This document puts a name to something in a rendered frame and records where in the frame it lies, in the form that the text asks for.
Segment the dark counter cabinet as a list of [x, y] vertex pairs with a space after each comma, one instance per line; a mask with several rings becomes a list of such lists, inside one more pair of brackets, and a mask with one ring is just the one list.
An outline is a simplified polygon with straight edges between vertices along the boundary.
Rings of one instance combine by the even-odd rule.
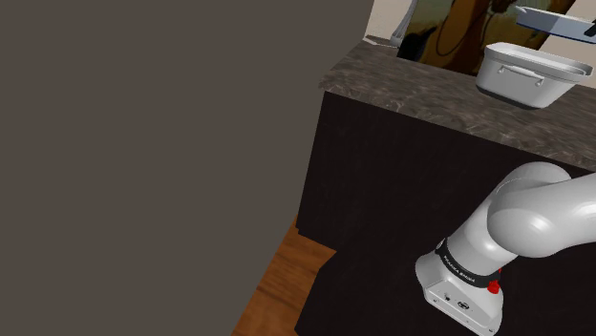
[[390, 226], [454, 227], [514, 168], [545, 161], [573, 178], [596, 162], [518, 149], [326, 93], [296, 227], [339, 250]]

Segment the dark robot stand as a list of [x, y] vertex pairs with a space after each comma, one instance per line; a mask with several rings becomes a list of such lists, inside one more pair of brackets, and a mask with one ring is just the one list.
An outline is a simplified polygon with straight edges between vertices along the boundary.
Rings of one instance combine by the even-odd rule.
[[[517, 258], [502, 270], [495, 336], [596, 336], [596, 260], [565, 251]], [[336, 254], [318, 272], [298, 336], [476, 336], [428, 304], [415, 255]]]

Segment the white curved slender object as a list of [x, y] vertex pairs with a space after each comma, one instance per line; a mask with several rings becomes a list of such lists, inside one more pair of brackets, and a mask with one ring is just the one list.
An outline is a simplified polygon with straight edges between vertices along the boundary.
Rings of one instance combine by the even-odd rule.
[[399, 48], [404, 37], [406, 34], [406, 30], [408, 29], [408, 26], [412, 20], [412, 17], [414, 15], [414, 11], [417, 5], [417, 0], [412, 0], [411, 4], [407, 10], [407, 12], [404, 14], [404, 17], [402, 18], [401, 22], [398, 24], [398, 26], [396, 27], [396, 29], [394, 30], [394, 32], [391, 34], [390, 36], [390, 44], [396, 48]]

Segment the brown green wall picture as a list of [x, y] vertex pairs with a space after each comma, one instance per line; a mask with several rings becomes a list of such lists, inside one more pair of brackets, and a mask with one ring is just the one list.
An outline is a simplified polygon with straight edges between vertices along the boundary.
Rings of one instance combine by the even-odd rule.
[[397, 56], [476, 75], [486, 46], [506, 42], [537, 50], [545, 32], [517, 24], [516, 7], [566, 14], [576, 0], [415, 0]]

